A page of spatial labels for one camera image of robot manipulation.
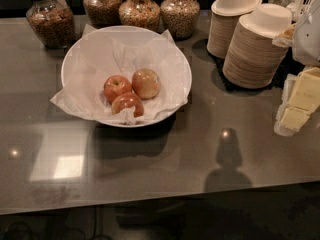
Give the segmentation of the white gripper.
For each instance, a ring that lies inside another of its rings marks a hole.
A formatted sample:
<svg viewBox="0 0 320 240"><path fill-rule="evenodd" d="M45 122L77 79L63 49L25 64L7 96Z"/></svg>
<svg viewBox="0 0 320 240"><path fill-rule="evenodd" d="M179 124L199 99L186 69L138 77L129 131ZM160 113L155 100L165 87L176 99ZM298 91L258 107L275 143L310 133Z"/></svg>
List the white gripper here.
<svg viewBox="0 0 320 240"><path fill-rule="evenodd" d="M298 20L278 34L272 44L289 48L303 65L320 66L320 4L313 4ZM297 76L289 74L284 82L282 103L276 114L274 131L293 136L320 107L320 68L306 66Z"/></svg>

